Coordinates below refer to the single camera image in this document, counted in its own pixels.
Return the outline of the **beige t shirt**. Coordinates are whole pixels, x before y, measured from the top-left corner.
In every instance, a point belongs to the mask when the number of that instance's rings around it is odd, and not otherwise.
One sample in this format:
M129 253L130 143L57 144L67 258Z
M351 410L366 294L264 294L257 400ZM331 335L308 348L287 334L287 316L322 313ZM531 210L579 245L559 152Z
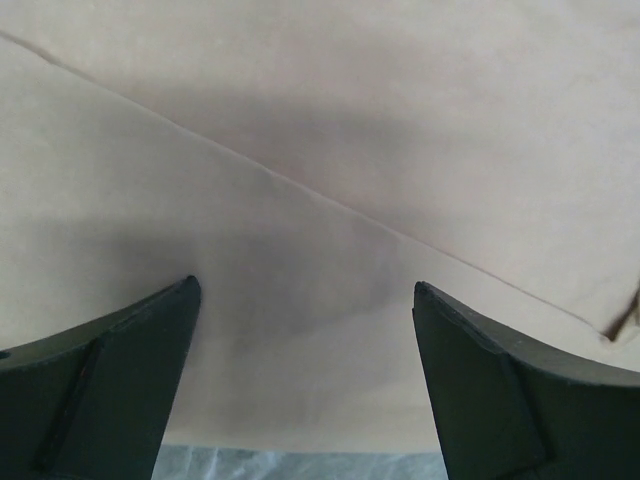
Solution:
M5 1L1 344L188 275L165 439L437 446L428 282L639 366L635 1Z

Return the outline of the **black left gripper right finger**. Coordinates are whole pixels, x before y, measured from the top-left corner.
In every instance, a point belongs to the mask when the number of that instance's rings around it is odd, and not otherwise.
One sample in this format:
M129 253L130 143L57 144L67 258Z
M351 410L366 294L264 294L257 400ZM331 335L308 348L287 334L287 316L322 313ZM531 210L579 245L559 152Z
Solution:
M636 479L639 375L559 350L424 282L413 322L451 479Z

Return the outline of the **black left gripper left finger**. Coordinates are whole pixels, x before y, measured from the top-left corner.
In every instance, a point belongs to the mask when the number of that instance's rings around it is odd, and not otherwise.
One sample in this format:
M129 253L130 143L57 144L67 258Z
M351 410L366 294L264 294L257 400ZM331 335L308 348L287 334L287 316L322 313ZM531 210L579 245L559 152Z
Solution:
M2 478L151 478L200 306L188 276L2 350Z

